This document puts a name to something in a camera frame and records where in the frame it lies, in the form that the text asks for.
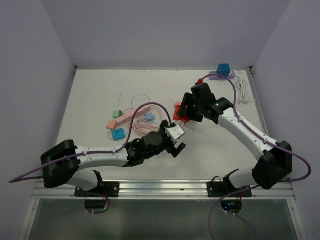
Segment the red cube adapter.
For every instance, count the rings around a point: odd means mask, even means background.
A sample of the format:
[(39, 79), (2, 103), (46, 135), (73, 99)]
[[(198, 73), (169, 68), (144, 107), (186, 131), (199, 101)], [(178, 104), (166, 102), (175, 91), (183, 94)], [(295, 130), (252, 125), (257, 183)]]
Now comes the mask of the red cube adapter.
[(183, 123), (188, 123), (189, 121), (190, 121), (190, 119), (188, 118), (188, 117), (185, 117), (185, 116), (179, 116), (178, 115), (178, 111), (180, 110), (180, 107), (181, 107), (181, 105), (176, 105), (174, 108), (175, 108), (175, 110), (174, 110), (174, 114), (173, 114), (173, 117), (172, 117), (172, 119), (174, 120), (174, 121), (182, 121)]

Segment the pink plug adapter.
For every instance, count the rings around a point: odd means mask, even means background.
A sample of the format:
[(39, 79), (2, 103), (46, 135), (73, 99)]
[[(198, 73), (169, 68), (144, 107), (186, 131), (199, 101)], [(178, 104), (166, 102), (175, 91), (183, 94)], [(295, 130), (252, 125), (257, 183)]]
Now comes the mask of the pink plug adapter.
[(182, 102), (178, 101), (173, 105), (173, 107), (176, 109), (176, 108), (179, 108), (181, 105), (182, 105)]

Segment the light blue plug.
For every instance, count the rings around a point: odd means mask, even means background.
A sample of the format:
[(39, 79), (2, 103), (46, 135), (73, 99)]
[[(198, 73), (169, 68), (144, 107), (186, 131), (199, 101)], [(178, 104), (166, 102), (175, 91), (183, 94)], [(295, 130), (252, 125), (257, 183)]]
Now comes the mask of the light blue plug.
[(155, 120), (155, 116), (154, 116), (153, 113), (147, 112), (147, 113), (144, 114), (143, 119), (144, 119), (146, 122), (153, 122), (153, 121)]

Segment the blue plug adapter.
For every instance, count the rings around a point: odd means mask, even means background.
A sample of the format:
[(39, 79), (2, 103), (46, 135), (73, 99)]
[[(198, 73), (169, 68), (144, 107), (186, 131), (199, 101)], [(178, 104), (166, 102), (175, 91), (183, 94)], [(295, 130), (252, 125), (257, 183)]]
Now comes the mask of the blue plug adapter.
[(125, 130), (123, 128), (117, 128), (111, 131), (111, 137), (114, 141), (120, 141), (126, 137)]

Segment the green plug adapter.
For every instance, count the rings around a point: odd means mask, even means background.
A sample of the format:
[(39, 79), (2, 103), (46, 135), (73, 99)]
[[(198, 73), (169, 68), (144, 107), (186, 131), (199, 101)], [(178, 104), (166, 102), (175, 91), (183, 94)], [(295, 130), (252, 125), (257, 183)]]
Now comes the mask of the green plug adapter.
[(123, 112), (121, 110), (114, 110), (112, 112), (112, 118), (117, 119), (123, 115)]

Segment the salmon charger plug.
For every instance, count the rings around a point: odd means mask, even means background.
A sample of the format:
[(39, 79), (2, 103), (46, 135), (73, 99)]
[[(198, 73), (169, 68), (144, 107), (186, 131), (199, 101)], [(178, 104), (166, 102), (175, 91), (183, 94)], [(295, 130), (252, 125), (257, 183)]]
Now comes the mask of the salmon charger plug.
[(108, 131), (113, 131), (117, 128), (117, 122), (115, 120), (110, 120), (107, 125), (106, 128)]

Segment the pink power strip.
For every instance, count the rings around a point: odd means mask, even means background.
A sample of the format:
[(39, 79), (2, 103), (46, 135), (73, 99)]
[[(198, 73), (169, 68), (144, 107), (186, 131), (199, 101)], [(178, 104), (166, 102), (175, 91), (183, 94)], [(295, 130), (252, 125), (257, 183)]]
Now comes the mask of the pink power strip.
[[(135, 118), (141, 117), (144, 114), (148, 113), (151, 110), (151, 107), (149, 105), (142, 107), (141, 109), (139, 109), (137, 111), (137, 113), (135, 114)], [(135, 113), (135, 109), (127, 112), (127, 113), (123, 113), (122, 116), (118, 117), (115, 119), (116, 125), (117, 126), (122, 126), (126, 123), (129, 123)]]

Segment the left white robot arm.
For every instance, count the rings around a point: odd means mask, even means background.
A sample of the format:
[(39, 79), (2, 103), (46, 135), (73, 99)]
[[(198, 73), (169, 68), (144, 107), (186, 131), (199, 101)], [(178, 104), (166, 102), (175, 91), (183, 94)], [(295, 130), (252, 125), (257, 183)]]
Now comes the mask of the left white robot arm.
[(45, 152), (40, 160), (44, 187), (53, 189), (71, 185), (89, 192), (92, 196), (103, 193), (104, 184), (98, 167), (136, 167), (162, 152), (176, 158), (186, 144), (176, 147), (185, 135), (183, 128), (164, 120), (157, 132), (152, 131), (142, 138), (126, 143), (119, 148), (89, 148), (65, 140)]

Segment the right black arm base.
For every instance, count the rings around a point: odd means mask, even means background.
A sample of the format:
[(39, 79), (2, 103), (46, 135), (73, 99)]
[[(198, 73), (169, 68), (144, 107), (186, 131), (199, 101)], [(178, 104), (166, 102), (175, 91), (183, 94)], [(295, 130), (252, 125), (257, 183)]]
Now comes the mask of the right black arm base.
[[(211, 181), (206, 183), (207, 194), (209, 198), (222, 198), (228, 194), (244, 190), (249, 188), (248, 186), (242, 188), (235, 188), (231, 182), (229, 181), (229, 177), (231, 174), (235, 173), (239, 169), (236, 169), (230, 173), (228, 173), (223, 179), (219, 176), (215, 176)], [(243, 206), (243, 198), (251, 198), (252, 191), (245, 191), (233, 195), (232, 197), (236, 197), (235, 200), (222, 200), (220, 202), (221, 207), (224, 211), (232, 214), (238, 214)]]

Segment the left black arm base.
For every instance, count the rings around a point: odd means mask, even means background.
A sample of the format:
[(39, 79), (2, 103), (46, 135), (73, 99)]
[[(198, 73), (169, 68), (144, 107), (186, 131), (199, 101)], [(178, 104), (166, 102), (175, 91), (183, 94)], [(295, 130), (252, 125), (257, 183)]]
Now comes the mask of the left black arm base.
[(88, 191), (76, 187), (74, 196), (86, 198), (84, 201), (85, 210), (92, 215), (98, 215), (110, 209), (110, 198), (119, 196), (120, 183), (118, 181), (103, 181), (98, 171), (94, 171), (94, 174), (97, 177), (97, 186)]

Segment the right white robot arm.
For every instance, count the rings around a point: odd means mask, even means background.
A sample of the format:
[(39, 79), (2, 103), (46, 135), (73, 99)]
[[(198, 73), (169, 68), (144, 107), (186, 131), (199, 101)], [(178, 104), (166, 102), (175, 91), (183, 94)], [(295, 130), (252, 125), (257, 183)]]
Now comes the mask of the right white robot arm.
[(227, 196), (252, 185), (269, 190), (293, 170), (292, 146), (245, 123), (234, 105), (224, 97), (217, 99), (207, 83), (197, 83), (184, 94), (177, 115), (199, 123), (203, 119), (213, 121), (235, 136), (256, 159), (254, 167), (236, 169), (223, 178), (222, 189)]

